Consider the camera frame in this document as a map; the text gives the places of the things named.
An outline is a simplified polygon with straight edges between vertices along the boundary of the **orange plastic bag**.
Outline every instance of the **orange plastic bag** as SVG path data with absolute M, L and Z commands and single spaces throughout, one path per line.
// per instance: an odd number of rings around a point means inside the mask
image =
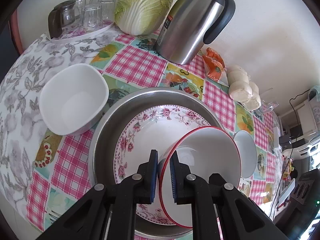
M 211 48 L 207 48 L 206 52 L 207 56 L 202 56 L 206 68 L 206 75 L 215 82 L 218 82 L 224 86 L 228 86 L 227 74 L 224 70 L 224 62 L 222 57 Z

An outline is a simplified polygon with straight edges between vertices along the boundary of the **red rim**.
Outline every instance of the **red rim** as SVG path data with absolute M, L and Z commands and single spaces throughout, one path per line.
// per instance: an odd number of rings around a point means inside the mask
M 175 149 L 177 148 L 177 146 L 188 136 L 190 135 L 191 133 L 194 133 L 195 131 L 198 131 L 200 129 L 204 129 L 204 128 L 215 128 L 215 129 L 218 129 L 218 130 L 221 130 L 223 131 L 226 135 L 228 135 L 232 142 L 234 143 L 236 149 L 237 149 L 237 152 L 238 152 L 238 155 L 239 155 L 239 162 L 240 162 L 240 174 L 239 174 L 239 181 L 238 181 L 238 185 L 240 183 L 240 175 L 241 175 L 241 159 L 240 159 L 240 153 L 239 153 L 239 149 L 236 145 L 236 143 L 234 142 L 233 138 L 223 129 L 219 128 L 219 127 L 215 127 L 215 126 L 201 126 L 201 127 L 198 127 L 198 128 L 195 128 L 193 130 L 191 130 L 190 132 L 188 132 L 187 134 L 185 134 L 174 146 L 173 148 L 171 149 L 169 155 L 167 156 L 165 162 L 164 162 L 164 165 L 162 167 L 162 170 L 161 170 L 161 174 L 160 174 L 160 179 L 159 179 L 159 198 L 160 198 L 160 204 L 161 204 L 161 207 L 165 213 L 165 215 L 169 218 L 169 220 L 172 222 L 172 223 L 175 223 L 177 226 L 179 227 L 183 227 L 183 228 L 192 228 L 192 227 L 187 227 L 187 226 L 183 226 L 183 225 L 180 225 L 179 223 L 177 223 L 176 221 L 174 221 L 170 216 L 169 214 L 167 213 L 165 207 L 164 207 L 164 203 L 163 203 L 163 199 L 162 199 L 162 182 L 163 182 L 163 176 L 164 176 L 164 171 L 165 171 L 165 168 L 167 167 L 167 164 L 172 156 L 172 154 L 174 153 Z

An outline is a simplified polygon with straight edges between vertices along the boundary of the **metal basin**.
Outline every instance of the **metal basin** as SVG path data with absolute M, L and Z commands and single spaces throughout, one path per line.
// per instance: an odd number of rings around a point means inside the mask
M 115 184 L 113 157 L 118 139 L 126 125 L 142 111 L 159 105 L 187 107 L 206 119 L 210 125 L 224 129 L 215 114 L 199 99 L 170 88 L 147 88 L 131 93 L 116 102 L 100 120 L 89 149 L 91 185 Z M 173 239 L 188 235 L 189 228 L 158 225 L 136 215 L 135 234 L 152 239 Z

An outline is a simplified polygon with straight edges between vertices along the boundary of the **table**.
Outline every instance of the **table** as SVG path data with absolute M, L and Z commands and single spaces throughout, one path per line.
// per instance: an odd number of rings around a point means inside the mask
M 188 65 L 175 65 L 160 57 L 153 50 L 158 34 L 132 37 L 113 27 L 94 38 L 68 44 L 51 43 L 43 34 L 2 81 L 0 189 L 19 214 L 41 231 L 92 186 L 88 152 L 95 127 L 79 136 L 55 135 L 44 124 L 38 105 L 45 83 L 76 63 L 99 70 L 114 102 L 121 97 L 119 91 L 131 93 L 156 86 L 183 89 L 209 106 L 230 135 L 247 130 L 264 165 L 251 178 L 241 178 L 238 189 L 258 205 L 275 197 L 282 166 L 281 152 L 272 149 L 278 117 L 273 112 L 255 116 L 234 102 L 228 87 L 205 77 L 201 55 Z M 45 154 L 48 148 L 52 152 L 49 158 Z

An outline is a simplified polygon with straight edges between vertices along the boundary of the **square white bowl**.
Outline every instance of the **square white bowl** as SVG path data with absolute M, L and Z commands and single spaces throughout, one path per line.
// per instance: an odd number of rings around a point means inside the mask
M 79 135 L 99 121 L 108 97 L 108 85 L 99 71 L 88 64 L 75 64 L 46 83 L 39 109 L 53 133 Z

